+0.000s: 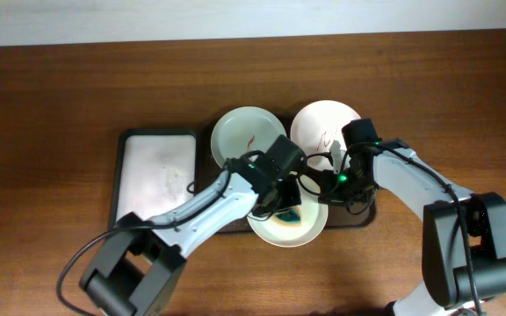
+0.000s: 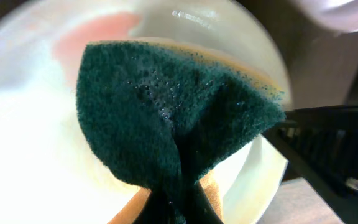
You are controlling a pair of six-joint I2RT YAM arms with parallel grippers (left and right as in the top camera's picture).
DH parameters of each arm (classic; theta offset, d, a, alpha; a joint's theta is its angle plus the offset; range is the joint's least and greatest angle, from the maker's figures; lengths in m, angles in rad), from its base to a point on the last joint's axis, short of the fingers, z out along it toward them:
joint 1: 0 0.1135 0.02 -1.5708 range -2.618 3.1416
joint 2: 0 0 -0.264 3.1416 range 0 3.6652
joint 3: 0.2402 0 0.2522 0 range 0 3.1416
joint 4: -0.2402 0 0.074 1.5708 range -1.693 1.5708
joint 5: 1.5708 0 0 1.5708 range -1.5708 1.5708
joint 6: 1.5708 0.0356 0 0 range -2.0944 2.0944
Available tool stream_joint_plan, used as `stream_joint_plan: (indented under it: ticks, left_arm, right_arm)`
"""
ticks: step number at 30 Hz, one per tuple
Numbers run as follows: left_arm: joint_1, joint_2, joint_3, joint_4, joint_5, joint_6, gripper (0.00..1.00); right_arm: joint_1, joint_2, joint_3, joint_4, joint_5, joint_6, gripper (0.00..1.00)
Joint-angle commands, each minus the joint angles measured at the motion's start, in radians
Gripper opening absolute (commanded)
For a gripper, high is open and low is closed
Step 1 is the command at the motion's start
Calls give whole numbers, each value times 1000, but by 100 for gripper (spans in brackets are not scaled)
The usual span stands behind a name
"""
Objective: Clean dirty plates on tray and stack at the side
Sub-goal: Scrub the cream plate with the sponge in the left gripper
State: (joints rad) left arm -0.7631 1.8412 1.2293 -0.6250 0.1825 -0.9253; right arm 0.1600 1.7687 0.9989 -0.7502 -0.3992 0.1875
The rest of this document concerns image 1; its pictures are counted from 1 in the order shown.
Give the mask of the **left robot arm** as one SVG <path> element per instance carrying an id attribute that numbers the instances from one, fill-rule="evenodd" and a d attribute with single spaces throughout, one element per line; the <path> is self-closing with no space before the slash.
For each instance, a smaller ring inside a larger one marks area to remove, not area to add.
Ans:
<path id="1" fill-rule="evenodd" d="M 298 204 L 292 180 L 304 152 L 285 136 L 270 148 L 226 160 L 206 189 L 179 207 L 146 220 L 130 212 L 102 236 L 80 288 L 105 315 L 159 315 L 190 254 L 224 226 L 251 211 Z"/>

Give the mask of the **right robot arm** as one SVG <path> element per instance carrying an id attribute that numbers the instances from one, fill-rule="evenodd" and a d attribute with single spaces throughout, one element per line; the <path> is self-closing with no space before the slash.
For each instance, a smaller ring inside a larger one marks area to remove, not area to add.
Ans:
<path id="1" fill-rule="evenodd" d="M 377 190 L 398 197 L 423 223 L 422 282 L 387 315 L 482 315 L 506 294 L 506 201 L 475 193 L 423 162 L 402 140 L 383 141 L 368 118 L 342 129 L 346 149 L 326 171 L 319 201 L 369 208 Z"/>

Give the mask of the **green yellow sponge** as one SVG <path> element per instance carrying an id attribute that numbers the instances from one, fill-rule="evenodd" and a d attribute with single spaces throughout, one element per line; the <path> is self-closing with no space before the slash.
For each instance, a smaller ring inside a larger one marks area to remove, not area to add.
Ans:
<path id="1" fill-rule="evenodd" d="M 289 208 L 275 215 L 279 223 L 289 225 L 299 225 L 301 223 L 301 213 L 297 208 Z"/>

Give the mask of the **white front plate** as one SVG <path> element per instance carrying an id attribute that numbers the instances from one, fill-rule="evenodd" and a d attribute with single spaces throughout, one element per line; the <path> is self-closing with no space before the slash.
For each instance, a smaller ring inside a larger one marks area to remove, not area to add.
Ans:
<path id="1" fill-rule="evenodd" d="M 320 204 L 317 196 L 308 193 L 299 185 L 301 203 L 295 205 L 301 213 L 299 225 L 279 223 L 273 214 L 255 217 L 249 215 L 247 221 L 254 233 L 267 243 L 282 247 L 294 248 L 303 246 L 315 239 L 327 223 L 329 208 Z"/>

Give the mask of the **pinkish white plate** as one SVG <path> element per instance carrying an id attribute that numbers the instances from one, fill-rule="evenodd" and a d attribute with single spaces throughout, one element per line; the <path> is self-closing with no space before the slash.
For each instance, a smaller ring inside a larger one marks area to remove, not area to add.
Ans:
<path id="1" fill-rule="evenodd" d="M 342 129 L 356 119 L 360 119 L 359 114 L 346 104 L 332 100 L 316 101 L 302 108 L 294 117 L 290 138 L 306 155 L 329 152 L 334 140 L 338 140 L 345 151 Z M 323 156 L 309 158 L 307 165 L 318 171 L 333 170 L 329 159 Z"/>

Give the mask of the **pale green plate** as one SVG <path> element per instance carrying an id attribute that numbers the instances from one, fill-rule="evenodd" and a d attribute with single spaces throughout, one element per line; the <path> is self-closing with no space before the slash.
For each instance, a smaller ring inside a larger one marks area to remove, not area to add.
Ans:
<path id="1" fill-rule="evenodd" d="M 210 141 L 212 155 L 221 167 L 226 159 L 254 150 L 265 152 L 279 135 L 286 136 L 286 130 L 274 114 L 259 107 L 239 107 L 215 124 Z"/>

